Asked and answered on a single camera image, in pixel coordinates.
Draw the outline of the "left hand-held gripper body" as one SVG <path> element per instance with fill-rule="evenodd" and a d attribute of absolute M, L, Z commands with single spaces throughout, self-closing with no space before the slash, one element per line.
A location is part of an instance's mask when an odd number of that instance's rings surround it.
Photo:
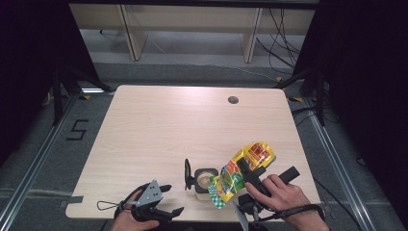
<path fill-rule="evenodd" d="M 136 196 L 134 201 L 130 202 L 132 205 L 131 213 L 135 220 L 165 222 L 159 215 L 161 210 L 156 208 L 164 198 L 163 192 L 158 188 L 159 186 L 158 182 L 153 180 L 151 183 L 139 187 L 141 193 Z"/>

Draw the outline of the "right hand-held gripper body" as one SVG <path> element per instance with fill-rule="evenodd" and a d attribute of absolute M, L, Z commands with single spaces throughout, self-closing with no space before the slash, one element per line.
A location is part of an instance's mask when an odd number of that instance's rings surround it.
<path fill-rule="evenodd" d="M 285 183 L 289 184 L 293 179 L 298 177 L 300 173 L 295 167 L 290 167 L 283 173 L 279 175 L 279 178 Z M 260 185 L 253 185 L 259 192 L 264 195 L 270 196 L 270 192 L 263 186 L 262 181 Z M 239 222 L 242 226 L 243 231 L 249 231 L 249 222 L 247 215 L 254 217 L 254 221 L 259 220 L 259 213 L 265 208 L 265 205 L 262 205 L 254 198 L 252 198 L 248 193 L 239 196 L 239 202 L 232 203 L 233 208 L 237 214 Z"/>

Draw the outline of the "yellow seasoning bag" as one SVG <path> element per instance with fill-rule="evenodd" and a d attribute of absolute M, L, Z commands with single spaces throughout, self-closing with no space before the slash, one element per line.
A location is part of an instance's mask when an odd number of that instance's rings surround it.
<path fill-rule="evenodd" d="M 253 142 L 241 150 L 221 168 L 220 174 L 210 178 L 208 188 L 211 201 L 222 209 L 226 203 L 240 190 L 244 188 L 243 173 L 238 166 L 238 161 L 243 159 L 248 168 L 258 170 L 267 168 L 275 159 L 275 154 L 270 146 L 264 141 Z"/>

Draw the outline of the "glass jar with black lid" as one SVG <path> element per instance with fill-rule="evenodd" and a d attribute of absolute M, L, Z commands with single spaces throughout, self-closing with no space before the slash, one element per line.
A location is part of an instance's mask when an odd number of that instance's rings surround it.
<path fill-rule="evenodd" d="M 188 159 L 184 162 L 184 178 L 185 178 L 185 190 L 190 190 L 194 188 L 195 197 L 198 200 L 210 200 L 209 187 L 204 190 L 198 186 L 197 179 L 198 175 L 203 171 L 211 172 L 215 177 L 218 175 L 218 170 L 215 168 L 198 168 L 195 171 L 191 171 L 191 164 Z"/>

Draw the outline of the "person's right hand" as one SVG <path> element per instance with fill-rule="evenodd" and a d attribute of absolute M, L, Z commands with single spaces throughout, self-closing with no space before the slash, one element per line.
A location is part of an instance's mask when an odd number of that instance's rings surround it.
<path fill-rule="evenodd" d="M 276 174 L 271 174 L 262 181 L 262 185 L 269 192 L 265 195 L 251 183 L 246 183 L 248 193 L 257 201 L 263 203 L 274 212 L 308 205 L 310 200 L 302 189 L 295 185 L 285 184 Z"/>

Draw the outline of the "person's left hand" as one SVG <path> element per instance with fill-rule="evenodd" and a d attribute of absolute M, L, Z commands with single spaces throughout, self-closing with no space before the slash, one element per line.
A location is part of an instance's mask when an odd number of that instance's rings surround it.
<path fill-rule="evenodd" d="M 111 231 L 149 231 L 160 225 L 156 220 L 135 220 L 132 216 L 131 208 L 131 204 L 124 204 L 123 210 L 115 218 Z"/>

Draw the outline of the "beige seasoning granules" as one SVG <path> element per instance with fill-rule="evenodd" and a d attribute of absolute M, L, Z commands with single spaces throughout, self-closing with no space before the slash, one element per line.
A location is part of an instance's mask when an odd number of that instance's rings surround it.
<path fill-rule="evenodd" d="M 211 178 L 214 175 L 211 172 L 203 171 L 198 175 L 197 183 L 198 186 L 204 190 L 207 190 L 211 185 Z"/>

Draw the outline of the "black metal stand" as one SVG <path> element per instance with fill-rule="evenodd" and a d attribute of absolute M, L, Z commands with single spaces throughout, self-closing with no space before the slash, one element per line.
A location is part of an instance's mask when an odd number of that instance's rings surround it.
<path fill-rule="evenodd" d="M 69 95 L 78 95 L 80 93 L 79 81 L 85 81 L 102 89 L 112 92 L 115 88 L 102 83 L 96 71 L 93 74 L 75 68 L 72 65 L 61 64 L 54 70 L 52 77 L 52 90 L 54 96 L 54 125 L 57 125 L 63 117 L 62 87 L 66 89 Z"/>
<path fill-rule="evenodd" d="M 321 126 L 324 126 L 323 118 L 323 102 L 324 102 L 324 77 L 321 72 L 315 68 L 307 68 L 292 75 L 291 78 L 280 82 L 276 88 L 282 90 L 289 85 L 302 80 L 303 84 L 300 87 L 302 96 L 311 96 L 313 93 L 317 97 L 317 117 Z"/>

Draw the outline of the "black curtain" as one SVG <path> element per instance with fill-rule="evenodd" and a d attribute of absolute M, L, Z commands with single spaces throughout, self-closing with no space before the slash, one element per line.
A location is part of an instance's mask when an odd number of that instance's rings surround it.
<path fill-rule="evenodd" d="M 408 0 L 315 0 L 298 67 L 315 68 L 408 228 Z"/>
<path fill-rule="evenodd" d="M 99 77 L 67 0 L 0 0 L 0 166 L 21 144 L 60 73 Z"/>

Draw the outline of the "beige wooden desk unit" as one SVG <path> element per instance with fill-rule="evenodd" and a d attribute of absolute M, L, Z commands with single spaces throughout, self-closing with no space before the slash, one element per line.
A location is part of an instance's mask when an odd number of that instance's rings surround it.
<path fill-rule="evenodd" d="M 84 3 L 71 3 L 69 8 L 81 29 L 122 30 L 134 61 L 140 59 L 150 31 L 177 31 L 238 34 L 243 59 L 249 63 L 256 37 L 277 32 L 272 19 L 283 20 L 281 32 L 303 36 L 315 14 L 313 10 Z"/>

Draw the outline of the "short aluminium floor rail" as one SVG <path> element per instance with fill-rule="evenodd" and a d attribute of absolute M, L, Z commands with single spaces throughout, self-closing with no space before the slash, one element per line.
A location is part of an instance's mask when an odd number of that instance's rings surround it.
<path fill-rule="evenodd" d="M 82 93 L 93 94 L 93 93 L 111 93 L 115 92 L 114 90 L 103 90 L 100 88 L 81 88 Z"/>

